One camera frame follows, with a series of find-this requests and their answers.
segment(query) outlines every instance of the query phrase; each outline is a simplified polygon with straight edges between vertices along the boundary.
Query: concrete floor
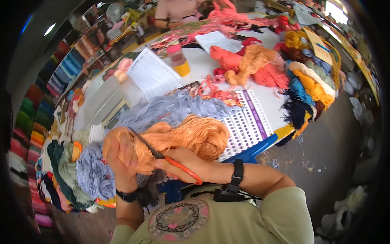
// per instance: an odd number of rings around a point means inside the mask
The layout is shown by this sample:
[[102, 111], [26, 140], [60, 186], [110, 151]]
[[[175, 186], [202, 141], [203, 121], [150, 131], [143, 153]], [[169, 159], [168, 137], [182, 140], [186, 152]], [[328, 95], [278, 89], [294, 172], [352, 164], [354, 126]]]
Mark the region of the concrete floor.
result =
[[[324, 214], [333, 211], [334, 202], [345, 198], [360, 153], [362, 129], [348, 97], [343, 92], [316, 122], [310, 123], [303, 132], [301, 144], [295, 139], [281, 148], [269, 149], [266, 155], [268, 162], [277, 158], [280, 171], [306, 192], [314, 229], [320, 225]], [[259, 163], [263, 156], [258, 156]], [[307, 161], [307, 167], [314, 165], [312, 172], [302, 165]], [[115, 228], [115, 209], [105, 208], [97, 214], [63, 214], [53, 209], [66, 243], [106, 244], [111, 240], [109, 231]]]

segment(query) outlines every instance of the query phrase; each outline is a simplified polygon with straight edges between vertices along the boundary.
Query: yellow container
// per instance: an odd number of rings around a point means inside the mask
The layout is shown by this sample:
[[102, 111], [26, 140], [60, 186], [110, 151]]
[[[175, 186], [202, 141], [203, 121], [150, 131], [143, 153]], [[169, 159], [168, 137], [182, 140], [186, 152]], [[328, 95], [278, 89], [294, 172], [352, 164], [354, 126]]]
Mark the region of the yellow container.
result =
[[172, 67], [181, 77], [184, 77], [190, 73], [190, 66], [188, 60], [182, 65]]

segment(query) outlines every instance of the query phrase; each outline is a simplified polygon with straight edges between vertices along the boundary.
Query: light green shirt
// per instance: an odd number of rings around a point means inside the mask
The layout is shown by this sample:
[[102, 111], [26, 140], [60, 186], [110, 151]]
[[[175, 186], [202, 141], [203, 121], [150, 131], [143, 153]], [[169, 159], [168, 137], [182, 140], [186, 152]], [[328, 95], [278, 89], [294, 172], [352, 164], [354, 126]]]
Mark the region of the light green shirt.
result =
[[137, 231], [118, 225], [110, 244], [314, 243], [305, 192], [298, 187], [272, 192], [260, 208], [248, 202], [215, 202], [212, 196], [165, 205]]

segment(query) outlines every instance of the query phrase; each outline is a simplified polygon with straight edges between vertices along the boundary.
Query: person's left hand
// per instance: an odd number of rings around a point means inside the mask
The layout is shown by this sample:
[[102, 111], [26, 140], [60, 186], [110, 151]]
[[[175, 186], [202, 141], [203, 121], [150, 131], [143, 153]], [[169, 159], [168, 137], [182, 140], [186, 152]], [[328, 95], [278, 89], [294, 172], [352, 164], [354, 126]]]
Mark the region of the person's left hand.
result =
[[[120, 152], [124, 155], [123, 162], [118, 157]], [[118, 191], [131, 193], [138, 188], [135, 170], [138, 159], [134, 151], [133, 139], [129, 140], [124, 135], [121, 136], [120, 142], [112, 139], [106, 160], [114, 172], [115, 186]]]

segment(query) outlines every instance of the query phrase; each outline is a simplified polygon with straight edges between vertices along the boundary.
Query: woman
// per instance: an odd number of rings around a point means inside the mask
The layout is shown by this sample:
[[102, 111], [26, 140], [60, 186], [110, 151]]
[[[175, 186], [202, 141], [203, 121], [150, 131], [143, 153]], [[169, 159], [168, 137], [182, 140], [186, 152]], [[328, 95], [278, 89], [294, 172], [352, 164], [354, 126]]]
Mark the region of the woman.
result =
[[155, 26], [170, 29], [198, 21], [201, 14], [197, 8], [206, 0], [160, 0], [157, 5]]
[[[314, 243], [304, 191], [286, 175], [260, 164], [243, 164], [243, 180], [239, 184], [243, 191], [264, 198], [260, 208], [244, 201], [216, 202], [210, 194], [216, 185], [207, 185], [190, 192], [184, 201], [161, 207], [144, 221], [140, 203], [121, 198], [138, 188], [133, 141], [121, 138], [121, 142], [111, 143], [106, 158], [115, 174], [118, 192], [117, 226], [111, 244]], [[124, 163], [118, 158], [120, 151], [124, 152]], [[205, 162], [186, 148], [170, 149], [163, 154], [192, 170], [204, 182], [228, 184], [239, 171], [233, 164]], [[165, 160], [156, 160], [155, 167], [175, 179], [194, 182]], [[195, 192], [197, 197], [190, 198]]]

